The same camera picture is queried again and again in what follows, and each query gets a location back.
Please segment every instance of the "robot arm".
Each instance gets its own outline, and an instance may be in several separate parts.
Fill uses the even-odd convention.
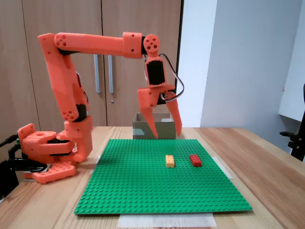
[[[158,55],[160,46],[156,35],[143,37],[141,33],[125,32],[122,38],[90,34],[58,33],[38,37],[45,56],[51,86],[54,91],[61,115],[68,122],[81,121],[78,104],[89,110],[88,98],[81,86],[70,54],[81,52],[91,54],[119,55],[127,58],[142,58],[148,55],[145,72],[148,88],[138,90],[140,111],[156,138],[152,108],[158,103],[160,95],[166,100],[175,97],[174,86],[166,81],[164,61]],[[176,100],[166,102],[175,121],[177,134],[180,135],[182,123]]]
[[[57,134],[54,131],[36,131],[34,124],[28,124],[20,128],[17,135],[12,135],[0,144],[1,147],[19,139],[19,143],[9,150],[10,167],[19,160],[15,158],[18,149],[22,150],[23,165],[27,164],[30,168],[38,167],[40,164],[35,162],[39,162],[54,166],[47,173],[26,173],[26,178],[47,183],[73,176],[76,173],[75,163],[84,161],[92,151],[92,118],[87,115],[88,97],[81,86],[70,55],[76,52],[119,55],[127,58],[142,58],[143,54],[147,55],[145,74],[148,87],[138,89],[140,111],[158,138],[152,108],[158,105],[160,99],[164,100],[175,121],[176,132],[180,135],[182,123],[176,100],[178,95],[174,92],[175,86],[167,84],[164,61],[158,54],[160,41],[156,35],[143,37],[141,33],[125,32],[122,38],[117,38],[76,33],[48,33],[38,38],[47,63],[52,90],[65,120],[65,129]],[[10,169],[4,165],[7,163],[1,164],[1,167]]]

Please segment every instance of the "wire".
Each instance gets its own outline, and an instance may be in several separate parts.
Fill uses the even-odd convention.
[[[181,79],[179,78],[179,76],[177,75],[176,71],[174,70],[174,68],[173,68],[173,66],[172,66],[172,64],[171,64],[171,62],[170,62],[170,60],[168,59],[168,57],[167,57],[164,53],[161,53],[159,56],[160,56],[160,57],[161,57],[161,56],[164,56],[164,57],[166,58],[167,62],[169,63],[169,65],[170,65],[170,67],[171,67],[172,73],[174,74],[174,76],[176,77],[176,79],[179,81],[179,83],[182,85],[182,91],[181,91],[179,94],[175,95],[175,96],[174,96],[173,98],[171,98],[171,99],[165,99],[165,98],[163,97],[163,94],[162,94],[162,93],[160,94],[161,99],[163,99],[163,100],[166,101],[166,102],[171,102],[171,101],[176,100],[179,96],[182,95],[182,93],[184,92],[184,84],[183,84],[183,82],[181,81]]]

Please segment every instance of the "cabinet handle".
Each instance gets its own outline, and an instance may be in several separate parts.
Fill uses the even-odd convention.
[[[94,72],[95,72],[95,89],[96,93],[101,93],[100,90],[100,74],[99,74],[99,60],[97,54],[94,54]]]
[[[109,92],[113,93],[112,56],[108,56]]]

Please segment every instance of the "yellow lego brick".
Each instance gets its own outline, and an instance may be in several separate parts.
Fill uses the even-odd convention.
[[[173,160],[173,155],[166,155],[166,167],[168,168],[174,168],[175,167],[175,161]]]

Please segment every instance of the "cardboard box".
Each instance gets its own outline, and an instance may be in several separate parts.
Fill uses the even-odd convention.
[[[158,139],[176,139],[175,123],[170,113],[154,113],[153,118],[158,132]],[[133,139],[155,139],[141,113],[137,113],[133,122]]]

